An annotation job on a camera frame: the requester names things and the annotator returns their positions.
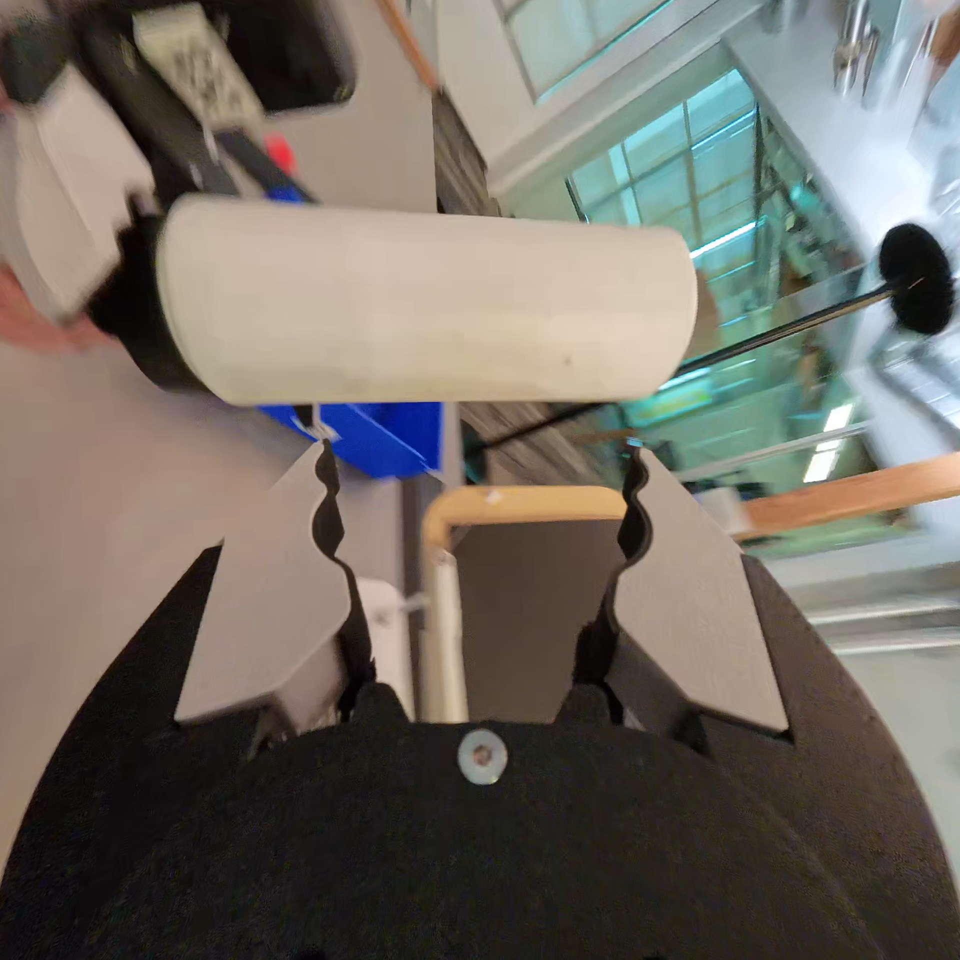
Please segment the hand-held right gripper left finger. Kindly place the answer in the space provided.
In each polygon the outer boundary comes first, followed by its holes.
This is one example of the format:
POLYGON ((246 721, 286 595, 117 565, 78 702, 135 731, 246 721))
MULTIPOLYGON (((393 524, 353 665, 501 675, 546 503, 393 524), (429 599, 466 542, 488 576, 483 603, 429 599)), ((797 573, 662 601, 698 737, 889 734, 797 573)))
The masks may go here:
POLYGON ((377 678, 328 441, 228 528, 175 709, 180 724, 268 709, 282 727, 349 714, 377 678))

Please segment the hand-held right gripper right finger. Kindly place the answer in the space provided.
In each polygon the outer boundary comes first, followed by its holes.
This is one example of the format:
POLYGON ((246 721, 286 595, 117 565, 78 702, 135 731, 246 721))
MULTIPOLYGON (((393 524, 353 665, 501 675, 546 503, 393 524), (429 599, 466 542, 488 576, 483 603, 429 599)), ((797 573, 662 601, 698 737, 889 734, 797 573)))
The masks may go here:
POLYGON ((739 546, 647 449, 633 452, 622 493, 623 559, 578 637, 578 683, 663 737, 700 716, 786 734, 739 546))

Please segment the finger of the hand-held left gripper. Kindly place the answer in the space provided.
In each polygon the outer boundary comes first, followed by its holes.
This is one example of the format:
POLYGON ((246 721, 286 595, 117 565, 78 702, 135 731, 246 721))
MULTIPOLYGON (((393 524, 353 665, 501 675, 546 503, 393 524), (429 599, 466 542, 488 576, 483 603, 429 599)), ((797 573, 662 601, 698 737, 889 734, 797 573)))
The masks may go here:
POLYGON ((102 97, 44 97, 2 118, 2 263, 63 326, 121 260, 129 200, 151 198, 150 164, 102 97))

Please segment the blue plastic bin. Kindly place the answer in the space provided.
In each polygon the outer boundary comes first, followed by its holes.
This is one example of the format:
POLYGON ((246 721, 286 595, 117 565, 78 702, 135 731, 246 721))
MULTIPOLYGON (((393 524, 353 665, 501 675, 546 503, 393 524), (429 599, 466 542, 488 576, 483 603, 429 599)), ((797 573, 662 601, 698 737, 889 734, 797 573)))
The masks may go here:
POLYGON ((262 406, 274 421, 373 479, 409 479, 442 467, 444 409, 437 402, 262 406))

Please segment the white bottle with black cap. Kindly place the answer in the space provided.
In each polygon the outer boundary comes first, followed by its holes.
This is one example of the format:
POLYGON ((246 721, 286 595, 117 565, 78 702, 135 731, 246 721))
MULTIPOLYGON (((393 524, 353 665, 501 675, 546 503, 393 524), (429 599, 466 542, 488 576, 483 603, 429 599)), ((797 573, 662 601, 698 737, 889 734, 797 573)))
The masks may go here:
POLYGON ((661 226, 193 193, 119 242, 91 321, 158 387, 238 407, 639 399, 698 312, 661 226))

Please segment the person's left hand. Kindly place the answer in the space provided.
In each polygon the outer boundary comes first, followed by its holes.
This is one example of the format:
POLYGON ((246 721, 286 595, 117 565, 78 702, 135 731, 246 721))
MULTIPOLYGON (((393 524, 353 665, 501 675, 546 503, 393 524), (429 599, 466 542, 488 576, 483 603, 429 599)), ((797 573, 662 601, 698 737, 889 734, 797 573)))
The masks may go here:
POLYGON ((1 342, 36 354, 76 354, 108 344, 86 316, 58 326, 31 304, 14 274, 1 267, 1 342))

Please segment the wooden beam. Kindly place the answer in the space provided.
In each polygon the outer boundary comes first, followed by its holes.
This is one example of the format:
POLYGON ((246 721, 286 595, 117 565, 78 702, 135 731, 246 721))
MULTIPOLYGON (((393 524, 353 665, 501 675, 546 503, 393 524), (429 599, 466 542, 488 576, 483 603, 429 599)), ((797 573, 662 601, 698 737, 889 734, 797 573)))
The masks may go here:
POLYGON ((743 543, 958 495, 959 453, 953 452, 751 500, 745 506, 747 525, 732 538, 743 543))

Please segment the black disc on pole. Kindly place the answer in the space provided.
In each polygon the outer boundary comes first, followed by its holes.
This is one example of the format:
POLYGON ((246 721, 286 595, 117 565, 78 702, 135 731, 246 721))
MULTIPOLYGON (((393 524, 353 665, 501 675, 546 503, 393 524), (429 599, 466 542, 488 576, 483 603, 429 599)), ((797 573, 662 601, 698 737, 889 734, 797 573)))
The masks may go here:
POLYGON ((892 227, 873 265, 878 281, 865 291, 861 285, 869 267, 859 265, 781 297, 769 307, 766 328, 683 361, 665 386, 882 303, 889 304, 901 330, 930 337, 948 327, 958 301, 958 267, 933 233, 914 222, 892 227))

